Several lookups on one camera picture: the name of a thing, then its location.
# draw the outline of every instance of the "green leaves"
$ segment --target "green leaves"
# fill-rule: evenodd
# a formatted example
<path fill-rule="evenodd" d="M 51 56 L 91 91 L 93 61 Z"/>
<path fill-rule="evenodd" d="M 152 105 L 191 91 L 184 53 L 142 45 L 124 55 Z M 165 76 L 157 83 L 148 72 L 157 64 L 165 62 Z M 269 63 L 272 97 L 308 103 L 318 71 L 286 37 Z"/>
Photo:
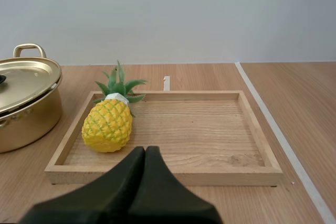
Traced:
<path fill-rule="evenodd" d="M 110 74 L 103 71 L 103 74 L 109 79 L 107 85 L 98 81 L 96 81 L 96 84 L 100 87 L 101 91 L 105 96 L 112 93 L 119 93 L 126 97 L 130 101 L 130 103 L 141 101 L 145 97 L 145 95 L 128 96 L 127 94 L 134 94 L 132 89 L 137 85 L 146 84 L 147 81 L 141 79 L 131 80 L 124 84 L 125 73 L 122 66 L 120 65 L 120 62 L 117 62 L 118 65 L 113 67 Z M 101 100 L 102 99 L 95 100 L 95 103 L 99 103 Z"/>
<path fill-rule="evenodd" d="M 130 102 L 130 103 L 135 103 L 135 102 L 140 102 L 142 99 L 145 98 L 145 94 L 139 94 L 139 95 L 134 95 L 134 96 L 127 96 L 127 100 Z"/>
<path fill-rule="evenodd" d="M 107 96 L 110 93 L 110 90 L 108 89 L 108 87 L 106 87 L 106 85 L 104 85 L 99 81 L 96 81 L 95 83 L 100 87 L 101 91 L 105 96 Z"/>
<path fill-rule="evenodd" d="M 119 81 L 124 82 L 124 80 L 125 80 L 124 70 L 122 69 L 122 66 L 120 65 L 120 62 L 118 60 L 117 60 L 117 63 L 118 63 Z"/>
<path fill-rule="evenodd" d="M 109 83 L 107 84 L 107 87 L 109 88 L 110 93 L 112 93 L 112 89 L 116 81 L 117 81 L 117 69 L 113 68 L 111 75 L 109 76 Z"/>
<path fill-rule="evenodd" d="M 125 96 L 125 86 L 123 82 L 116 83 L 113 87 L 113 93 L 119 93 Z"/>
<path fill-rule="evenodd" d="M 135 86 L 141 85 L 141 84 L 146 84 L 146 80 L 131 80 L 126 82 L 125 88 L 126 88 L 126 93 L 130 92 Z"/>

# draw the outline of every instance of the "wood grain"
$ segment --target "wood grain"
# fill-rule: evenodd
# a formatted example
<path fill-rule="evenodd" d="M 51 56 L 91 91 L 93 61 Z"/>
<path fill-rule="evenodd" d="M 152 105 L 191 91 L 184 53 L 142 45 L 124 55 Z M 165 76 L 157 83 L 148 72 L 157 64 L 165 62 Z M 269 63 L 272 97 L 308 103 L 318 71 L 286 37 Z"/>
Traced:
<path fill-rule="evenodd" d="M 242 67 L 336 216 L 336 62 Z"/>
<path fill-rule="evenodd" d="M 33 204 L 80 187 L 51 185 L 44 169 L 89 91 L 99 89 L 93 81 L 106 82 L 101 71 L 110 71 L 112 67 L 62 67 L 64 79 L 60 94 L 64 114 L 59 123 L 39 141 L 0 154 L 0 222 L 17 222 Z M 192 192 L 215 204 L 226 223 L 323 223 L 234 64 L 132 65 L 125 67 L 125 73 L 127 79 L 149 80 L 145 87 L 139 86 L 137 90 L 162 90 L 163 77 L 171 76 L 171 90 L 244 91 L 284 177 L 276 188 L 189 187 Z"/>
<path fill-rule="evenodd" d="M 186 186 L 277 185 L 282 171 L 242 91 L 140 92 L 146 97 L 131 104 L 137 115 L 131 139 L 114 153 L 84 145 L 83 118 L 92 101 L 102 97 L 101 92 L 89 94 L 45 170 L 53 184 L 86 184 L 136 146 L 157 145 L 170 171 Z"/>

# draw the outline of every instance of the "pot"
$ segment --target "pot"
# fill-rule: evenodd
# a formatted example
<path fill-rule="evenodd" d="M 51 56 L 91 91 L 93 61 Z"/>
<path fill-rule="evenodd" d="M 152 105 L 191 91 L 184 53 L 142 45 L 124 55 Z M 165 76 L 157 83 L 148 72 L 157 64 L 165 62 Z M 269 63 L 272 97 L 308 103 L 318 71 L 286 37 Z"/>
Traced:
<path fill-rule="evenodd" d="M 40 57 L 20 57 L 37 48 Z M 59 121 L 62 106 L 58 86 L 62 72 L 36 44 L 15 47 L 13 58 L 0 60 L 0 153 L 25 146 L 49 132 Z"/>

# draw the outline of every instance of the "table surface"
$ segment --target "table surface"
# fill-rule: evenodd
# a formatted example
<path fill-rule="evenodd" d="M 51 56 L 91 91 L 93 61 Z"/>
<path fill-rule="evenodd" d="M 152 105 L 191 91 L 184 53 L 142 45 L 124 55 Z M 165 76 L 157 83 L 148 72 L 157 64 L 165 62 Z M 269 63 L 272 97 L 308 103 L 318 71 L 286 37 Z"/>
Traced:
<path fill-rule="evenodd" d="M 336 63 L 242 64 L 329 208 L 336 214 Z M 17 222 L 40 201 L 79 185 L 51 185 L 44 169 L 92 90 L 112 66 L 65 66 L 64 114 L 39 141 L 0 154 L 0 222 Z M 138 90 L 243 90 L 284 172 L 278 187 L 189 187 L 212 202 L 225 223 L 323 223 L 296 172 L 234 64 L 129 65 L 127 79 L 147 79 Z"/>

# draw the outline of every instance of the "pineapple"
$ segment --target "pineapple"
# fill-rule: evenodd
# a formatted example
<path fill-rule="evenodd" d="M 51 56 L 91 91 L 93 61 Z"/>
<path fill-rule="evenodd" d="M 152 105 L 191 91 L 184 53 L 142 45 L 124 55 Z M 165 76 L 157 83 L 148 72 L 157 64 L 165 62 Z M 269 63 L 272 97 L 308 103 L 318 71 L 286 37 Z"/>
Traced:
<path fill-rule="evenodd" d="M 145 95 L 133 94 L 132 89 L 145 80 L 132 80 L 124 83 L 124 71 L 118 62 L 111 74 L 103 72 L 109 82 L 106 85 L 97 82 L 104 98 L 95 100 L 93 107 L 84 121 L 82 137 L 84 143 L 97 152 L 115 152 L 126 145 L 132 131 L 132 117 L 129 103 L 141 101 Z"/>

